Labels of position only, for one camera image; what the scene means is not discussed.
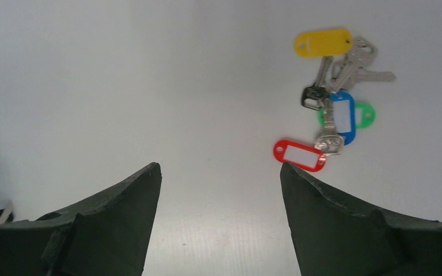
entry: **red key tag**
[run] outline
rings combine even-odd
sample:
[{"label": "red key tag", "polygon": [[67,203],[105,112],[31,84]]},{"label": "red key tag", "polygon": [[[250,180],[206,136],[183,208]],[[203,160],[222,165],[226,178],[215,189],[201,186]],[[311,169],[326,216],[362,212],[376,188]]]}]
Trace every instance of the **red key tag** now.
[{"label": "red key tag", "polygon": [[322,151],[289,140],[278,141],[273,146],[273,156],[279,162],[289,162],[311,172],[319,171],[326,164]]}]

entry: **silver key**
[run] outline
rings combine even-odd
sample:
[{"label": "silver key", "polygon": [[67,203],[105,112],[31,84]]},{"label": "silver key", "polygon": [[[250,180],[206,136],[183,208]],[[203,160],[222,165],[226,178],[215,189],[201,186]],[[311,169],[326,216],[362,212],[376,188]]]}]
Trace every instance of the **silver key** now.
[{"label": "silver key", "polygon": [[[338,78],[339,73],[345,66],[346,63],[344,60],[335,62],[333,64],[333,68],[331,69],[331,82],[334,82],[334,80]],[[393,82],[395,79],[396,77],[394,73],[390,71],[375,72],[360,68],[346,80],[341,88],[349,90],[359,82]]]},{"label": "silver key", "polygon": [[365,68],[374,62],[378,50],[363,37],[355,37],[353,47],[346,53],[346,66],[343,67],[338,77],[331,84],[331,93],[342,89],[346,81],[360,68]]},{"label": "silver key", "polygon": [[321,109],[319,102],[329,96],[329,93],[326,91],[323,85],[326,83],[326,75],[329,71],[329,68],[331,67],[332,62],[332,56],[323,57],[314,84],[304,88],[304,90],[302,91],[302,98],[300,103],[305,108],[319,110]]},{"label": "silver key", "polygon": [[338,155],[343,150],[345,139],[336,131],[333,119],[333,101],[329,98],[323,100],[323,116],[325,126],[316,139],[314,147],[322,151],[325,155]]},{"label": "silver key", "polygon": [[316,80],[314,81],[314,86],[322,87],[326,84],[326,75],[329,72],[332,62],[332,56],[323,57],[321,60],[321,65],[319,66],[318,75],[316,75]]}]

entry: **blue key tag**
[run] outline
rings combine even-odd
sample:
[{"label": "blue key tag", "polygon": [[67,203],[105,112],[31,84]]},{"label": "blue key tag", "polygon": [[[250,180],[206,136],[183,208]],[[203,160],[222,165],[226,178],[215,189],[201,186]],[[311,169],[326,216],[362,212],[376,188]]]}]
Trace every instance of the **blue key tag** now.
[{"label": "blue key tag", "polygon": [[345,90],[332,94],[333,119],[338,134],[345,138],[345,145],[355,139],[357,128],[355,123],[355,101]]}]

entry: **white surface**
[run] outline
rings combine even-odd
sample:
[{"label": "white surface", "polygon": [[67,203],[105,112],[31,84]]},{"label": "white surface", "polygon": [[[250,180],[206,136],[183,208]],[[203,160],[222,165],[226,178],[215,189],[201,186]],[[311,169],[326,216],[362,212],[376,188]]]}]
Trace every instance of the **white surface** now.
[{"label": "white surface", "polygon": [[442,0],[0,1],[0,208],[36,219],[157,161],[145,276],[298,275],[272,147],[319,131],[292,41],[331,26],[397,80],[351,91],[378,117],[317,177],[442,220]]},{"label": "white surface", "polygon": [[285,160],[285,162],[301,164],[309,168],[316,168],[319,154],[288,145],[287,148],[285,148],[283,160]]}]

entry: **key tag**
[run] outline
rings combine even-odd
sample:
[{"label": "key tag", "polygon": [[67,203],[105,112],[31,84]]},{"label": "key tag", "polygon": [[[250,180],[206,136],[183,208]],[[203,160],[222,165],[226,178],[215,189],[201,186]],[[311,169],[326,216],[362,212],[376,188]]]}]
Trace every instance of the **key tag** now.
[{"label": "key tag", "polygon": [[322,151],[289,140],[278,141],[273,146],[273,156],[279,162],[289,162],[313,173],[321,170],[326,164],[326,157]]},{"label": "key tag", "polygon": [[348,145],[356,136],[355,101],[344,90],[332,94],[330,99],[333,101],[333,118],[336,131],[345,138],[345,145]]},{"label": "key tag", "polygon": [[[355,127],[357,129],[370,127],[374,123],[375,117],[375,109],[370,104],[363,102],[355,103]],[[321,126],[325,125],[323,110],[318,112],[318,121]]]},{"label": "key tag", "polygon": [[300,34],[294,41],[294,51],[304,58],[336,56],[348,52],[352,45],[352,34],[346,29],[319,30]]}]

